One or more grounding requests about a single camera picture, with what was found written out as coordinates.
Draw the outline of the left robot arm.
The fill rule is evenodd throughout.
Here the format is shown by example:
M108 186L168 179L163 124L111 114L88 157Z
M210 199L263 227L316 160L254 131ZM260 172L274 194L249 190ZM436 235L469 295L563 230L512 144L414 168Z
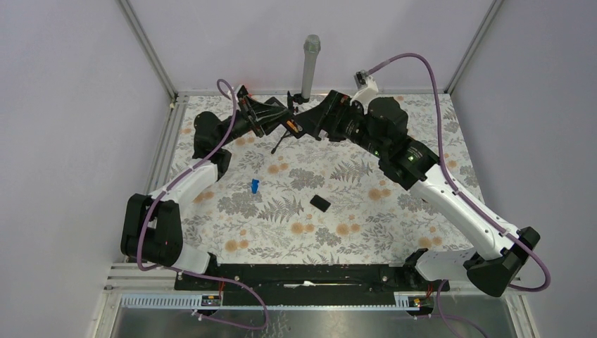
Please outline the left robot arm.
M164 267L188 272L201 289L218 282L211 254L184 242L182 213L227 172L232 155L225 145L250 132L264 137L293 118L284 104L256 101L245 87L238 88L231 100L232 114L224 120L210 111L195 117L194 153L178 176L150 194L129 198L120 249L140 270Z

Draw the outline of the black battery cover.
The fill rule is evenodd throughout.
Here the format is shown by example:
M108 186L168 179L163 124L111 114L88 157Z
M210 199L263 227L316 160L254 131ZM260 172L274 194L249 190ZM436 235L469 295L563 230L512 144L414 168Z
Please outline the black battery cover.
M319 195L315 195L310 200L310 204L321 212L325 213L331 206L331 203Z

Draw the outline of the black remote control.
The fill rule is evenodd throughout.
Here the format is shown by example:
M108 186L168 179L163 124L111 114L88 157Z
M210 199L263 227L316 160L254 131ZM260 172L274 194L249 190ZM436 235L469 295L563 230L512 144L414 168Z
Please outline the black remote control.
M299 120L294 115L293 111L285 109L284 113L279 118L279 122L292 137L300 139L306 134L306 130L303 128L302 124L299 123Z

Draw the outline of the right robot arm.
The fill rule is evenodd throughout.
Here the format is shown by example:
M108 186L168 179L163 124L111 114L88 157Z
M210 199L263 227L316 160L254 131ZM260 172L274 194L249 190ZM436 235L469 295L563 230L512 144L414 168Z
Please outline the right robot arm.
M408 114L389 97L377 97L368 106L331 91L317 106L295 117L303 132L331 142L350 141L378 160L392 182L431 205L473 246L469 250L431 251L423 248L405 261L403 279L421 290L431 281L459 280L500 297L540 240L532 227L518 228L473 196L442 166L428 146L408 135Z

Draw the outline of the orange battery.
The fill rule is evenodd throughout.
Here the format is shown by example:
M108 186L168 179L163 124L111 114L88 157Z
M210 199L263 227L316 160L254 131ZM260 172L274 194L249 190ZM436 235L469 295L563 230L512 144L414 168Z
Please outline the orange battery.
M295 132L299 132L299 127L298 125L296 125L294 122L288 120L286 121L286 124L289 126L290 129L292 129Z

